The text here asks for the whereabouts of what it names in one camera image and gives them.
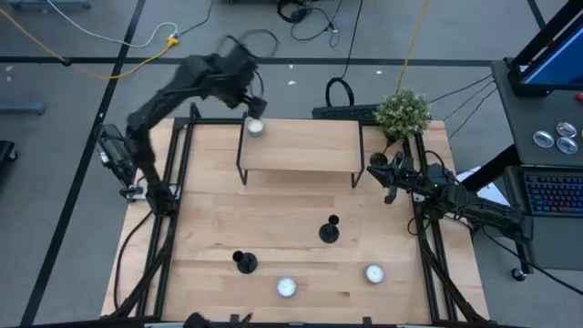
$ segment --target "yellow cable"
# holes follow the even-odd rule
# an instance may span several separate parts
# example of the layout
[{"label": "yellow cable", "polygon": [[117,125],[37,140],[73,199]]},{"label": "yellow cable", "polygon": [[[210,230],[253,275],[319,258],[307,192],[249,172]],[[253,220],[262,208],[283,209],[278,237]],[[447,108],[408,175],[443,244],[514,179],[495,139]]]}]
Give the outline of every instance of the yellow cable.
[{"label": "yellow cable", "polygon": [[85,68],[83,68],[83,67],[79,67],[79,66],[77,66],[77,65],[73,65],[73,67],[74,67],[76,70],[78,70],[79,72],[85,73],[85,74],[87,74],[87,75],[89,75],[89,76],[91,76],[91,77],[94,77],[94,78],[100,78],[100,79],[117,79],[117,78],[122,78],[122,77],[126,77],[126,76],[128,76],[128,75],[130,75],[130,74],[134,73],[134,72],[135,72],[135,71],[137,71],[137,70],[138,70],[140,67],[142,67],[142,66],[146,65],[147,63],[151,62],[152,60],[154,60],[154,59],[156,59],[156,58],[158,58],[158,57],[160,57],[160,56],[162,56],[162,55],[166,54],[166,52],[170,50],[170,47],[171,47],[171,46],[166,46],[166,48],[164,48],[164,50],[162,50],[162,51],[161,51],[159,54],[157,54],[157,55],[153,56],[152,58],[149,58],[149,59],[146,59],[146,60],[144,60],[143,62],[139,63],[139,64],[138,64],[137,66],[135,66],[134,68],[130,69],[128,72],[126,72],[126,73],[122,73],[122,74],[120,74],[120,75],[116,75],[116,76],[102,76],[102,75],[99,75],[99,74],[93,73],[93,72],[91,72],[91,71],[88,71],[88,70],[86,70]]},{"label": "yellow cable", "polygon": [[[18,24],[18,22],[16,22],[14,20],[14,18],[12,16],[10,16],[2,7],[0,7],[0,14],[4,15],[6,18],[8,18],[8,20],[14,24],[14,26],[16,26],[22,33],[25,34],[25,36],[28,36],[31,40],[35,41],[35,43],[37,45],[39,45],[40,47],[42,47],[43,49],[45,49],[45,51],[47,53],[49,53],[51,56],[57,58],[58,60],[60,60],[62,63],[65,63],[66,60],[64,57],[60,56],[58,53],[56,53],[55,51],[51,50],[48,46],[45,46],[42,42],[40,42],[38,39],[36,39],[34,36],[32,36],[30,33],[28,33],[28,31],[26,31],[26,29],[24,27],[22,27],[20,24]],[[73,67],[78,70],[79,72],[85,73],[91,77],[94,78],[100,78],[100,79],[118,79],[118,78],[122,78],[122,77],[126,77],[134,72],[136,72],[140,67],[146,65],[147,63],[151,62],[152,60],[159,58],[161,56],[163,56],[164,54],[166,54],[167,51],[169,51],[173,46],[177,46],[179,44],[179,40],[176,37],[172,37],[170,36],[168,38],[168,43],[166,44],[166,47],[164,48],[164,50],[162,50],[159,54],[148,58],[146,60],[144,60],[143,62],[137,64],[134,68],[130,69],[128,72],[120,74],[120,75],[116,75],[116,76],[102,76],[96,73],[93,73],[83,67],[79,67],[76,65],[73,65]]]},{"label": "yellow cable", "polygon": [[34,36],[31,36],[24,27],[22,27],[20,24],[18,24],[18,22],[16,22],[14,20],[14,18],[12,18],[12,16],[10,16],[4,9],[2,9],[2,7],[0,7],[0,14],[4,15],[6,18],[8,18],[8,20],[14,24],[16,27],[18,27],[18,29],[25,34],[25,36],[28,36],[31,40],[35,41],[35,43],[37,45],[39,45],[40,47],[42,47],[43,49],[45,49],[45,51],[49,54],[51,54],[53,57],[58,58],[58,60],[65,62],[65,59],[61,56],[58,55],[58,53],[54,52],[53,50],[49,49],[48,46],[45,46],[42,42],[38,41]]},{"label": "yellow cable", "polygon": [[411,54],[413,53],[413,48],[415,47],[415,41],[417,39],[417,34],[419,33],[419,29],[421,28],[421,24],[425,18],[425,14],[427,13],[427,7],[429,6],[429,0],[425,0],[423,4],[423,12],[419,16],[417,20],[417,26],[415,27],[415,31],[413,32],[413,38],[411,39],[411,45],[409,46],[409,51],[407,52],[407,57],[404,59],[403,69],[401,70],[401,76],[399,77],[399,83],[397,83],[397,90],[395,94],[398,94],[401,91],[401,85],[403,84],[404,80],[404,71],[407,69],[407,64],[409,64],[409,58],[411,58]]}]

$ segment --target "wooden table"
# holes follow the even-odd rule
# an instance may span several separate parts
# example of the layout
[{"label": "wooden table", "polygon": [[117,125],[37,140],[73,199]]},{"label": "wooden table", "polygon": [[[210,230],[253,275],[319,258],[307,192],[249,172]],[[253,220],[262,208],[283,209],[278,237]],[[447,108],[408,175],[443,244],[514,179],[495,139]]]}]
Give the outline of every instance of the wooden table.
[{"label": "wooden table", "polygon": [[[151,131],[160,172],[171,129],[172,120],[166,119]],[[226,322],[232,313],[242,317],[253,312],[254,322],[361,323],[370,316],[373,323],[430,323],[417,238],[406,228],[413,217],[410,195],[400,191],[394,204],[385,205],[386,190],[366,172],[356,189],[346,183],[345,173],[291,170],[256,171],[242,186],[235,167],[239,133],[239,125],[194,128],[163,320],[183,321],[201,312]],[[384,136],[374,127],[363,128],[363,141],[366,159],[384,149]],[[431,123],[424,145],[455,171],[443,122]],[[400,145],[391,146],[387,157],[398,150]],[[428,156],[428,161],[436,159]],[[120,244],[148,211],[146,202],[128,206]],[[341,234],[336,243],[325,244],[318,229],[331,214],[340,217]],[[152,222],[133,236],[124,254],[121,300],[143,272]],[[449,220],[441,220],[441,227],[452,280],[487,317],[467,229]],[[253,252],[258,270],[238,272],[231,258],[236,250]],[[363,277],[370,263],[384,267],[385,280],[379,285]],[[113,274],[103,314],[113,311]],[[277,281],[285,276],[298,283],[290,299],[276,292]],[[434,277],[445,318],[441,284]],[[147,313],[152,312],[157,287],[155,279]]]}]

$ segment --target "white cable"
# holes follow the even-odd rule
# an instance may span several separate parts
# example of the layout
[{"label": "white cable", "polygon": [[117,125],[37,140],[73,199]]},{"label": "white cable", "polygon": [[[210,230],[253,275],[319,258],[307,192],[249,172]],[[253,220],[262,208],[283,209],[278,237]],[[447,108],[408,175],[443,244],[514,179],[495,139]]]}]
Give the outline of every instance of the white cable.
[{"label": "white cable", "polygon": [[179,27],[178,27],[176,24],[174,24],[174,23],[170,23],[170,22],[162,23],[162,24],[160,24],[160,25],[156,26],[156,28],[154,29],[154,32],[152,32],[152,36],[149,38],[148,42],[146,42],[145,44],[143,44],[143,45],[141,45],[141,46],[136,46],[136,45],[132,45],[132,44],[126,43],[126,42],[124,42],[123,40],[116,40],[116,39],[112,39],[112,38],[109,38],[109,37],[106,37],[106,36],[100,36],[100,35],[98,35],[98,34],[95,34],[95,33],[89,32],[89,31],[87,31],[85,28],[83,28],[83,27],[79,26],[79,24],[75,23],[75,22],[74,22],[74,21],[73,21],[71,18],[69,18],[67,15],[65,15],[65,13],[63,13],[62,11],[60,11],[60,10],[59,10],[59,9],[56,7],[56,5],[55,5],[55,4],[53,4],[53,2],[52,2],[51,0],[46,0],[46,1],[47,1],[47,2],[48,2],[48,3],[49,3],[49,4],[50,4],[52,7],[53,7],[53,9],[55,9],[55,10],[56,10],[56,11],[57,11],[57,12],[58,12],[58,13],[59,13],[61,16],[63,16],[63,17],[64,17],[64,18],[65,18],[67,21],[69,21],[69,23],[71,23],[73,26],[75,26],[76,28],[80,29],[81,31],[83,31],[83,32],[85,32],[85,33],[87,33],[87,34],[89,34],[90,36],[98,37],[98,38],[100,38],[100,39],[104,39],[104,40],[111,41],[111,42],[117,42],[117,43],[120,43],[120,44],[122,44],[122,45],[126,45],[126,46],[131,46],[131,47],[135,47],[135,48],[140,48],[140,47],[144,47],[144,46],[147,46],[147,45],[149,45],[149,43],[150,43],[150,42],[152,42],[152,39],[153,39],[153,38],[154,38],[154,36],[156,35],[156,32],[158,32],[158,29],[159,29],[159,28],[161,28],[161,27],[163,27],[163,26],[174,26],[174,32],[173,32],[173,35],[176,35],[176,36],[178,36],[178,34],[179,34]]}]

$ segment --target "black peg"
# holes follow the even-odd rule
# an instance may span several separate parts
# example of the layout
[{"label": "black peg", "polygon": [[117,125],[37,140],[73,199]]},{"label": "black peg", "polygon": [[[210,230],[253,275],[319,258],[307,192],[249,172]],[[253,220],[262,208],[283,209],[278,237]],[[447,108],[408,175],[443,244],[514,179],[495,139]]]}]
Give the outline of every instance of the black peg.
[{"label": "black peg", "polygon": [[328,223],[320,227],[320,239],[325,243],[333,243],[340,237],[340,231],[338,230],[338,223],[340,219],[337,215],[331,215],[328,218]]},{"label": "black peg", "polygon": [[237,262],[237,269],[241,273],[249,274],[257,269],[257,257],[249,252],[235,251],[233,260]]}]

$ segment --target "gray floor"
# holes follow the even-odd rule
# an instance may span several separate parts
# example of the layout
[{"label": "gray floor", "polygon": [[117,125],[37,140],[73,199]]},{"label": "gray floor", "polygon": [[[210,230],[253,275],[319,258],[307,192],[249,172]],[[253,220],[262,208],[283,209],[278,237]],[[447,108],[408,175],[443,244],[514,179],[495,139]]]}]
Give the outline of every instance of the gray floor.
[{"label": "gray floor", "polygon": [[[93,1],[91,10],[67,11],[85,28],[111,37],[125,34],[138,0]],[[167,57],[206,54],[214,51],[225,34],[239,35],[250,28],[268,28],[281,40],[278,57],[346,57],[358,2],[344,1],[336,27],[341,42],[334,49],[321,36],[310,43],[298,43],[289,36],[289,25],[275,15],[269,1],[240,0],[224,5],[215,0],[210,21],[185,35],[181,46]],[[543,17],[549,19],[565,0],[537,0]],[[134,42],[142,43],[159,23],[174,21],[185,27],[199,21],[209,1],[148,0],[139,20]],[[331,12],[335,1],[319,4]],[[403,58],[423,0],[367,0],[356,33],[353,57]],[[9,12],[31,33],[65,56],[117,56],[119,45],[85,36],[56,13],[41,10]],[[317,15],[298,26],[298,34],[312,33],[322,24]],[[0,19],[0,56],[45,56],[42,49],[23,37],[4,18]],[[171,31],[164,29],[129,56],[151,56],[163,47]],[[537,32],[527,0],[434,0],[428,10],[414,51],[421,59],[499,59],[515,55]],[[269,52],[271,41],[249,40],[259,55]],[[16,142],[20,159],[5,178],[0,194],[0,325],[20,323],[54,232],[66,195],[79,164],[83,147],[104,95],[107,81],[95,80],[57,64],[3,64],[0,70],[0,98],[11,101],[41,101],[44,116],[3,115],[0,139]],[[102,74],[111,65],[86,65]],[[125,65],[123,70],[132,65]],[[270,102],[267,116],[307,118],[312,108],[324,106],[323,91],[330,77],[342,73],[342,66],[261,66]],[[346,80],[359,104],[378,102],[396,87],[400,67],[351,66]],[[123,126],[124,118],[138,108],[173,74],[174,66],[148,65],[132,77],[118,82],[106,122]],[[409,67],[405,86],[429,97],[437,97],[489,74],[485,67]],[[469,90],[435,104],[432,115],[445,117],[473,93]],[[345,104],[340,89],[332,91],[334,104]],[[476,97],[447,120],[452,133],[481,97]],[[203,116],[238,117],[218,101],[196,100]],[[187,105],[174,115],[186,114]],[[455,168],[482,165],[511,144],[500,100],[495,93],[452,139]],[[79,194],[56,266],[46,288],[36,323],[55,323],[97,318],[111,265],[115,256],[126,204],[118,196],[118,182],[92,158]],[[583,299],[542,274],[526,282],[514,282],[509,270],[516,261],[482,235],[476,236],[476,256],[486,290],[491,317],[501,323],[536,327],[577,325],[583,320]],[[583,287],[580,272],[553,272]]]}]

